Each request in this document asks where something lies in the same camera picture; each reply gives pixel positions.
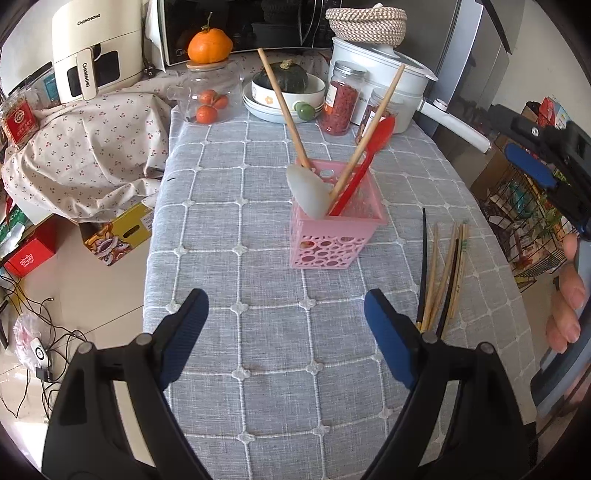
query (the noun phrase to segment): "yellow box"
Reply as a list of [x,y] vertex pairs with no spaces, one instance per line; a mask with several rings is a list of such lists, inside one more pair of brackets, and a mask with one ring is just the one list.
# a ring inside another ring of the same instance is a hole
[[111,266],[152,236],[154,211],[139,203],[109,223],[81,223],[84,245]]

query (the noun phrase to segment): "red spatula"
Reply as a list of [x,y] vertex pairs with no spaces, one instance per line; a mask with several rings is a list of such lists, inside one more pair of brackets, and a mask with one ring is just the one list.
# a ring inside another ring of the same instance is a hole
[[396,124],[396,119],[393,115],[384,118],[375,129],[374,134],[372,135],[371,139],[369,140],[368,146],[366,148],[365,158],[363,159],[363,163],[359,167],[359,170],[355,172],[353,179],[345,188],[345,191],[340,196],[339,200],[335,203],[335,206],[330,211],[332,216],[339,216],[347,204],[349,203],[351,197],[359,187],[361,180],[365,177],[365,174],[368,171],[369,166],[371,165],[372,160],[377,152],[382,150],[388,142],[390,141],[390,137],[394,132],[394,125]]

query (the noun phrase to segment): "green pumpkin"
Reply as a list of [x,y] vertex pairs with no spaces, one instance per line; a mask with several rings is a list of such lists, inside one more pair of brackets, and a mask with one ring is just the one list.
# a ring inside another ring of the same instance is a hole
[[[271,63],[271,69],[277,78],[279,88],[284,93],[304,93],[308,87],[308,74],[293,60],[278,61]],[[271,81],[263,69],[257,73],[252,81],[263,88],[273,90]]]

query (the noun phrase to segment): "microwave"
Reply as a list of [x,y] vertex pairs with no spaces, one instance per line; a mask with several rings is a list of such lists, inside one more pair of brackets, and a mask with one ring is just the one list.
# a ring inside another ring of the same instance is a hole
[[332,48],[326,9],[342,0],[158,0],[167,65],[189,59],[187,48],[207,24],[234,42],[234,52],[257,48]]

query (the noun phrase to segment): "blue gripper pad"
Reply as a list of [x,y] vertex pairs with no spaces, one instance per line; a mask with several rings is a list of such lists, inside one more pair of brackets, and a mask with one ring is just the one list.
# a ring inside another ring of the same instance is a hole
[[394,310],[379,289],[367,293],[364,311],[392,376],[411,390],[418,379],[421,334],[410,318]]
[[533,178],[543,189],[554,190],[557,187],[558,180],[552,175],[550,169],[519,145],[514,143],[507,145],[505,156],[513,165]]
[[154,332],[155,354],[161,358],[158,386],[165,390],[183,372],[209,313],[203,290],[193,290],[177,313],[167,315]]

